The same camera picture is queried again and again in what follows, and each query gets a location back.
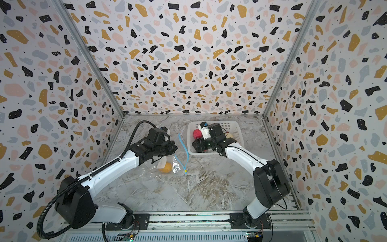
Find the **black toy avocado front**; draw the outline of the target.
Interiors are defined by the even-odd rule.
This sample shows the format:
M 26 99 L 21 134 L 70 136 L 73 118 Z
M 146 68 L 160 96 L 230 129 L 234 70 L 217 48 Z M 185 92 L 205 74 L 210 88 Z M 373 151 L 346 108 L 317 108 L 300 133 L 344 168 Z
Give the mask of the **black toy avocado front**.
M 203 153 L 207 150 L 206 142 L 202 140 L 195 140 L 195 144 L 193 144 L 197 153 Z

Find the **white plastic basket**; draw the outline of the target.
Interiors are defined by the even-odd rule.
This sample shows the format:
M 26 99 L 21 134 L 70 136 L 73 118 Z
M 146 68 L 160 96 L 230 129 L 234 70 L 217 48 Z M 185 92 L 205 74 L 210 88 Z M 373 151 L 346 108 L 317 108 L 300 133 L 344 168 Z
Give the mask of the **white plastic basket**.
M 192 142 L 194 141 L 193 132 L 196 129 L 199 129 L 200 123 L 203 121 L 195 121 L 188 124 L 187 128 L 187 150 L 190 155 L 217 155 L 216 151 L 211 149 L 206 150 L 204 152 L 196 152 L 194 149 Z M 213 123 L 219 123 L 219 125 L 225 129 L 224 133 L 227 132 L 232 135 L 233 139 L 237 141 L 242 147 L 244 147 L 244 140 L 242 137 L 242 132 L 239 127 L 238 122 L 236 121 L 207 121 L 209 125 Z

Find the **pink toy fruit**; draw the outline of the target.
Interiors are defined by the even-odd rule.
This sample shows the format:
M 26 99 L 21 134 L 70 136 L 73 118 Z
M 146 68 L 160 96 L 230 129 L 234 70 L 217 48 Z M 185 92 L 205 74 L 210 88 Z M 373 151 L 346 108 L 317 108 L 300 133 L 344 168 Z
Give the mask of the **pink toy fruit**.
M 192 133 L 194 139 L 200 139 L 203 137 L 201 130 L 195 129 Z

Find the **clear zip top bag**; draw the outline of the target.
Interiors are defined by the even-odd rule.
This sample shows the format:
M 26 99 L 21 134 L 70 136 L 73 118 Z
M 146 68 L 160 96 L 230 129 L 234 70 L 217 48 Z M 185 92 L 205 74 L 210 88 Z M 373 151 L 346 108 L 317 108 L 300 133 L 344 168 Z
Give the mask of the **clear zip top bag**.
M 173 173 L 187 175 L 187 165 L 189 162 L 189 153 L 187 150 L 187 145 L 184 142 L 182 133 L 178 133 L 177 137 L 178 150 L 172 155 L 166 157 L 157 157 L 155 159 L 155 163 L 151 164 L 152 171 L 162 173 L 159 171 L 159 169 L 163 168 L 166 162 L 170 162 L 172 164 L 172 171 L 170 172 L 171 174 Z

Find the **yellow toy potato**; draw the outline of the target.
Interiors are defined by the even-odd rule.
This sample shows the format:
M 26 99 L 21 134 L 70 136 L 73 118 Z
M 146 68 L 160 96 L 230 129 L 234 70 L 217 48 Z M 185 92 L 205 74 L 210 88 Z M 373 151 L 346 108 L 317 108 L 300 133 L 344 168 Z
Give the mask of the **yellow toy potato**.
M 170 162 L 166 162 L 163 168 L 159 169 L 162 173 L 170 173 L 172 171 L 172 164 Z

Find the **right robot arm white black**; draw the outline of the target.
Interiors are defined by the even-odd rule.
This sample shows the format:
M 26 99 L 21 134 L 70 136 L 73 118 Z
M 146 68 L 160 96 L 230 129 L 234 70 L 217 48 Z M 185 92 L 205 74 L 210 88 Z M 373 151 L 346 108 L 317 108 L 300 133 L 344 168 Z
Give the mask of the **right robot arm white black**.
M 211 149 L 237 162 L 253 176 L 256 197 L 244 208 L 243 216 L 248 227 L 255 227 L 256 221 L 290 192 L 280 162 L 265 160 L 249 152 L 234 138 L 228 138 L 219 123 L 202 122 L 199 130 L 202 137 L 192 143 L 197 152 Z

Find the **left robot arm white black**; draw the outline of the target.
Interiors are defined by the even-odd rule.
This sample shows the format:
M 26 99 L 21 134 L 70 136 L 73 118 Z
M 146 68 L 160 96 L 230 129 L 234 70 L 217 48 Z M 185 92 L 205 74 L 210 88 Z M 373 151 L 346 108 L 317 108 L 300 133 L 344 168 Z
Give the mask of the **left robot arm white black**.
M 153 162 L 161 157 L 175 153 L 177 146 L 170 139 L 166 127 L 152 128 L 147 137 L 129 146 L 129 149 L 99 169 L 79 178 L 66 178 L 60 190 L 80 182 L 66 192 L 55 204 L 55 210 L 73 229 L 79 229 L 89 223 L 113 223 L 120 229 L 129 229 L 134 224 L 134 212 L 127 205 L 102 204 L 96 202 L 96 196 L 106 186 L 126 172 L 140 166 L 148 160 Z

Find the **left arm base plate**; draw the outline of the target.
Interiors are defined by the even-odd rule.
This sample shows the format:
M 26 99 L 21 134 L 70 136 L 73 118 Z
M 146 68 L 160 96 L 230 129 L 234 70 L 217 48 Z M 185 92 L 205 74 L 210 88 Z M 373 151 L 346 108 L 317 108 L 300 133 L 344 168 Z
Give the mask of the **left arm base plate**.
M 106 231 L 119 231 L 119 232 L 138 232 L 146 231 L 148 229 L 150 221 L 150 214 L 148 213 L 135 213 L 126 216 L 120 223 L 108 223 L 105 226 Z

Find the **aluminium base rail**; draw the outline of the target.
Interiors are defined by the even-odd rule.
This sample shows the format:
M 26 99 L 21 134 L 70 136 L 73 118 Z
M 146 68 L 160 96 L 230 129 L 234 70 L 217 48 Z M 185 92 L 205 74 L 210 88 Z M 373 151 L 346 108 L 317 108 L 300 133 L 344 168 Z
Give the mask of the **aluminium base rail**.
M 239 211 L 144 212 L 137 226 L 120 231 L 108 225 L 88 224 L 59 237 L 60 242 L 318 242 L 305 210 L 270 210 L 256 227 L 243 223 Z

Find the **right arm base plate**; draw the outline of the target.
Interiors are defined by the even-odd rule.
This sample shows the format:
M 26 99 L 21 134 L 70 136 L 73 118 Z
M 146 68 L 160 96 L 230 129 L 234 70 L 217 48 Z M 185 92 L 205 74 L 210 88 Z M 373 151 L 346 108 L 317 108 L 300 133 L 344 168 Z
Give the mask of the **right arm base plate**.
M 232 229 L 271 229 L 271 219 L 267 213 L 254 219 L 248 213 L 230 213 L 228 222 Z

